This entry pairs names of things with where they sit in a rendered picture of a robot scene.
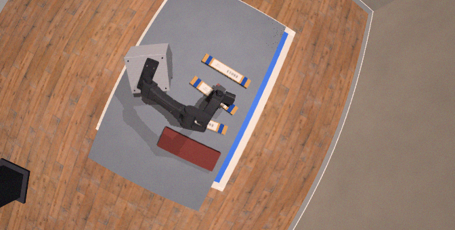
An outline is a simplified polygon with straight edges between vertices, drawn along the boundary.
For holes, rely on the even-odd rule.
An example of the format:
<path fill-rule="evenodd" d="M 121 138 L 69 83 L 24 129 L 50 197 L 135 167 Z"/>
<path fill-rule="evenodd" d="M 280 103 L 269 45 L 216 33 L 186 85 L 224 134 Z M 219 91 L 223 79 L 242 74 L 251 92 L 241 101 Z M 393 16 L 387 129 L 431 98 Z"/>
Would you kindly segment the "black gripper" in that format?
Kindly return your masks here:
<path fill-rule="evenodd" d="M 222 89 L 223 92 L 225 92 L 225 90 L 226 90 L 223 86 L 221 86 L 219 83 L 217 83 L 217 84 L 216 84 L 216 87 L 211 91 L 211 93 L 210 93 L 209 96 L 205 99 L 205 101 L 207 101 L 207 102 L 209 103 L 209 101 L 210 101 L 210 99 L 211 99 L 211 97 L 212 97 L 212 95 L 213 95 L 213 91 L 214 91 L 215 89 L 218 89 L 218 88 L 219 88 L 219 89 Z"/>

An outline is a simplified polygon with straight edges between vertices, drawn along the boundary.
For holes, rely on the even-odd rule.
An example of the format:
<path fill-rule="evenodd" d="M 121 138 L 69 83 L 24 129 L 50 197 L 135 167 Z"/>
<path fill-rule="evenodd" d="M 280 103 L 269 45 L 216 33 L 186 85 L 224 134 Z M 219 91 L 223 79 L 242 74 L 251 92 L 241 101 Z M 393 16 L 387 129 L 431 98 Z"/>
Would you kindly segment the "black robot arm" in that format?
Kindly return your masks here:
<path fill-rule="evenodd" d="M 156 60 L 151 58 L 146 59 L 137 88 L 141 90 L 141 94 L 146 99 L 149 98 L 150 100 L 155 101 L 174 115 L 184 129 L 202 133 L 205 132 L 208 123 L 211 121 L 214 113 L 218 110 L 220 104 L 223 103 L 227 107 L 230 107 L 235 101 L 236 95 L 227 91 L 223 92 L 222 89 L 216 89 L 213 91 L 212 98 L 203 111 L 194 106 L 185 106 L 168 96 L 157 86 L 158 84 L 152 80 L 158 64 L 159 62 Z M 195 121 L 197 123 L 195 123 Z"/>

